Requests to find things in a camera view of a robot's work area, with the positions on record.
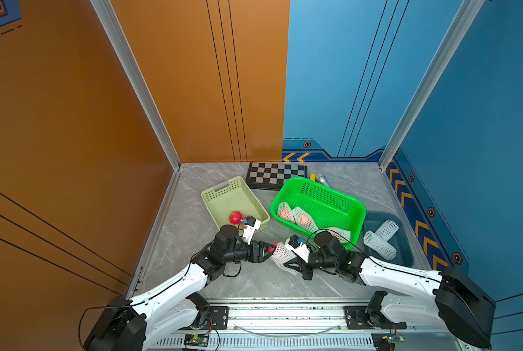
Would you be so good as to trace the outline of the green circuit board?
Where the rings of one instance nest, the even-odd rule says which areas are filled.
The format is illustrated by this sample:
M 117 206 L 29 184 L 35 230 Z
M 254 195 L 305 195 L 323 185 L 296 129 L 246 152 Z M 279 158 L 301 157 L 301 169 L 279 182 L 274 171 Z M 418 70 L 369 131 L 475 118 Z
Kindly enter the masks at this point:
M 186 334 L 183 340 L 184 350 L 206 350 L 210 346 L 209 334 Z

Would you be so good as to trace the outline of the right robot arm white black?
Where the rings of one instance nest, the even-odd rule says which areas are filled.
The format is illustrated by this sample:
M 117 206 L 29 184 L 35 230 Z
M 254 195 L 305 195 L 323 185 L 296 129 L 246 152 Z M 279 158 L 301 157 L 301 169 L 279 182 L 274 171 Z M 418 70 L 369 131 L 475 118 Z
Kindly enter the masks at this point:
M 272 260 L 280 268 L 311 280 L 315 271 L 331 273 L 348 283 L 375 287 L 363 312 L 345 309 L 357 328 L 395 332 L 409 323 L 447 329 L 477 348 L 490 349 L 495 301 L 463 272 L 454 268 L 424 271 L 399 266 L 353 249 L 331 230 L 311 234 L 313 242 L 296 235 L 277 243 Z

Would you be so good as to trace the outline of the grey cylinder yellow tip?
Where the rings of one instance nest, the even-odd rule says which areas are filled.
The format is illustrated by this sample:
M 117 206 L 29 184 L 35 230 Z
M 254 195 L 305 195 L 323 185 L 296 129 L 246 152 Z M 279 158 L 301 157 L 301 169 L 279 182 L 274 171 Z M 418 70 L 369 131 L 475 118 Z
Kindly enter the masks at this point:
M 323 174 L 321 174 L 321 173 L 316 173 L 316 174 L 313 173 L 313 174 L 311 174 L 310 175 L 310 180 L 314 181 L 314 182 L 316 182 L 318 184 L 321 184 L 321 185 L 324 185 L 326 187 L 331 188 L 331 185 L 330 185 L 329 181 L 327 181 L 327 178 Z

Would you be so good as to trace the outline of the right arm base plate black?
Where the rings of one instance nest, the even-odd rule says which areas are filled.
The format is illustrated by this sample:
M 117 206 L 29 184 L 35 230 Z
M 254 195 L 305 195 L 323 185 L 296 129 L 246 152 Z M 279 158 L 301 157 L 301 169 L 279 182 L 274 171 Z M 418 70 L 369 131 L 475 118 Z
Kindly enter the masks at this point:
M 364 306 L 343 307 L 344 319 L 349 330 L 375 329 L 407 329 L 405 322 L 393 323 L 381 311 L 381 304 L 387 296 L 386 291 L 376 291 L 369 304 Z

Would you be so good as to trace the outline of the bright green plastic basket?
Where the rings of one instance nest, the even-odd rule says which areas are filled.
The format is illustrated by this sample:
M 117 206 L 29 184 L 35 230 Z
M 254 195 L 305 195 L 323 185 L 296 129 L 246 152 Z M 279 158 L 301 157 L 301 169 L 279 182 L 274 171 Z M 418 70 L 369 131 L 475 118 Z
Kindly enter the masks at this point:
M 367 215 L 365 205 L 355 197 L 302 177 L 289 179 L 276 195 L 270 213 L 282 225 L 305 238 L 314 238 L 315 230 L 306 229 L 279 216 L 279 205 L 286 203 L 292 209 L 304 210 L 315 222 L 316 229 L 345 230 L 342 245 L 349 251 L 359 240 Z

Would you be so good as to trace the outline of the right aluminium corner post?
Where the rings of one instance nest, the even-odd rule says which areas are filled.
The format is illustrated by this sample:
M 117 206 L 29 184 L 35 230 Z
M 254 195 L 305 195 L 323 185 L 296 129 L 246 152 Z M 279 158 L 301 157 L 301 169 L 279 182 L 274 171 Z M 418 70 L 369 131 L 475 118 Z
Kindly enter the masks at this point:
M 383 154 L 378 162 L 379 169 L 386 171 L 388 165 L 400 148 L 420 111 L 427 102 L 431 92 L 446 70 L 470 26 L 482 9 L 484 0 L 462 1 L 455 17 L 450 23 L 438 49 L 436 50 L 422 80 L 409 101 L 400 121 L 396 126 Z

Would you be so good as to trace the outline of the white foam net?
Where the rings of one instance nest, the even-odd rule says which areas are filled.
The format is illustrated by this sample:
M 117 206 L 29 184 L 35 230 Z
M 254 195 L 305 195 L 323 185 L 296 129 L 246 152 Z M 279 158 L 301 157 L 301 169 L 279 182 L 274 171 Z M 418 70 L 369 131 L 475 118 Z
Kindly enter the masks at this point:
M 400 226 L 397 222 L 388 219 L 380 225 L 375 234 L 384 241 L 389 241 L 399 230 Z
M 397 250 L 387 241 L 379 238 L 374 232 L 367 231 L 363 236 L 365 246 L 374 250 L 378 255 L 385 260 L 393 260 L 397 256 Z

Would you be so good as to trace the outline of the black white checkerboard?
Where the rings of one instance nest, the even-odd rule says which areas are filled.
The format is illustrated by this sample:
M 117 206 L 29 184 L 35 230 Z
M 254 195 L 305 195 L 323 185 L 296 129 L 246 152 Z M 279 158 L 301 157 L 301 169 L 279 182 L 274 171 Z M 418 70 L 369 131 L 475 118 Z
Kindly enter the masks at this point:
M 279 191 L 294 177 L 308 178 L 308 167 L 294 163 L 251 162 L 245 182 L 251 189 Z

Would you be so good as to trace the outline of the aluminium corner post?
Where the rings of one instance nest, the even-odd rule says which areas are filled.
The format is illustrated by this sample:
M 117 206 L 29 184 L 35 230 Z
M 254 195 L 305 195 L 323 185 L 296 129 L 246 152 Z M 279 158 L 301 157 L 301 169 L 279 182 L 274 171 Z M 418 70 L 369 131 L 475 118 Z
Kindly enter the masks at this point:
M 90 0 L 99 21 L 105 30 L 106 36 L 121 63 L 125 75 L 127 76 L 135 95 L 140 101 L 141 107 L 150 122 L 151 127 L 168 159 L 170 165 L 175 171 L 181 168 L 181 160 L 172 143 L 172 139 L 166 129 L 164 120 L 158 110 L 153 95 L 146 83 L 144 75 L 140 70 L 137 59 L 131 49 L 131 46 L 125 36 L 118 16 L 115 13 L 111 1 Z
M 396 126 L 383 154 L 378 162 L 379 169 L 386 171 L 388 165 L 400 148 L 420 111 L 427 102 L 431 92 L 446 70 L 470 26 L 482 9 L 484 0 L 462 1 L 455 17 L 450 23 L 438 49 L 436 50 L 422 80 L 409 101 L 400 121 Z

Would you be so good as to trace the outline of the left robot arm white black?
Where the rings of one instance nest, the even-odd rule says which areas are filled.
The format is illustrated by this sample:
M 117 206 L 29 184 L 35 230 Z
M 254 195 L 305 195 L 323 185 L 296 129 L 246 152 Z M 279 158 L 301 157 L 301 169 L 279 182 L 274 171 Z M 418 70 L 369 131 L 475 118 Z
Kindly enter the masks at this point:
M 126 299 L 119 295 L 105 307 L 83 350 L 149 350 L 163 336 L 182 328 L 209 326 L 210 304 L 200 290 L 222 276 L 227 263 L 263 263 L 274 244 L 245 241 L 243 232 L 224 225 L 214 239 L 191 256 L 186 267 L 157 287 Z

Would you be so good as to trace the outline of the aluminium front rail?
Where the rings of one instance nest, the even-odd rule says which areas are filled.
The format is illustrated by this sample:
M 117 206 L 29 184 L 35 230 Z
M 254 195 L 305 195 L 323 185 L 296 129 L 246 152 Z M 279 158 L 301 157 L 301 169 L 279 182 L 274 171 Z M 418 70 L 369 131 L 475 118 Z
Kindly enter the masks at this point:
M 448 331 L 409 323 L 407 329 L 349 330 L 337 301 L 214 301 L 229 307 L 226 330 L 175 331 L 149 350 L 184 350 L 186 334 L 209 334 L 206 350 L 375 350 L 374 333 L 405 338 L 395 350 L 473 350 Z

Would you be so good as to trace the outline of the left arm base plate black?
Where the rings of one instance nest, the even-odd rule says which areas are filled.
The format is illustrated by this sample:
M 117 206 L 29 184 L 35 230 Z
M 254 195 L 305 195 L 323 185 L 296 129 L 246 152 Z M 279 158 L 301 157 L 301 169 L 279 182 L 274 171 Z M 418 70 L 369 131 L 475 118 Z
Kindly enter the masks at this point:
M 207 330 L 211 327 L 226 330 L 229 307 L 213 305 L 195 292 L 182 300 L 171 312 L 175 313 L 176 330 Z

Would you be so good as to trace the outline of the left aluminium corner post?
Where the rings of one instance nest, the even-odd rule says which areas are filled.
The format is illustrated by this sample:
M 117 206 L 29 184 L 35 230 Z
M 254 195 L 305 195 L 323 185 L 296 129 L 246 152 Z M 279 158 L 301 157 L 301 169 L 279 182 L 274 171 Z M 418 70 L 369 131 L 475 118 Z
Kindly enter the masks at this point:
M 170 165 L 175 171 L 181 168 L 181 160 L 172 143 L 172 139 L 166 129 L 164 120 L 158 110 L 153 95 L 146 83 L 144 75 L 140 70 L 137 59 L 131 49 L 131 46 L 125 36 L 118 16 L 115 13 L 111 1 L 90 0 L 99 21 L 105 30 L 106 36 L 121 63 L 125 75 L 127 76 L 135 95 L 140 101 L 141 107 L 150 122 L 151 127 L 168 159 Z

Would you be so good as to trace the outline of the dark teal plastic tray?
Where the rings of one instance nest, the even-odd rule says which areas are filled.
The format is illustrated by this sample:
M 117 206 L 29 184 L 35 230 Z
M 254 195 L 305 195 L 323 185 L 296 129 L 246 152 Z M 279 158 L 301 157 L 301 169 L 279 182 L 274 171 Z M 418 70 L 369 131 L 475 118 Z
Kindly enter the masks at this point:
M 363 244 L 371 256 L 388 263 L 411 267 L 412 250 L 401 220 L 394 214 L 370 211 L 363 223 Z

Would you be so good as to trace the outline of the small right circuit board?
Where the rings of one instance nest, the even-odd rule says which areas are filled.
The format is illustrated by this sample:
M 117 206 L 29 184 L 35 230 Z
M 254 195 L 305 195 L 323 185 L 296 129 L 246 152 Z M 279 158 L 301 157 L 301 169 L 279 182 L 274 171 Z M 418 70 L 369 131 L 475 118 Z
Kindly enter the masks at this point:
M 391 333 L 374 333 L 371 335 L 376 351 L 395 351 L 396 345 L 405 342 L 405 338 Z

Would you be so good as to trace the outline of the pale green plastic basket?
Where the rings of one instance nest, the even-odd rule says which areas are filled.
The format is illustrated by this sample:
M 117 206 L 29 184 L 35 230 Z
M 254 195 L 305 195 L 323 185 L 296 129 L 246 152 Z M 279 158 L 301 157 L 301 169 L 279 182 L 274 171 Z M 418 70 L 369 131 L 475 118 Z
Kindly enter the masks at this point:
M 269 213 L 241 176 L 202 191 L 201 198 L 217 228 L 230 225 L 230 215 L 236 211 L 258 219 L 261 229 L 270 221 Z

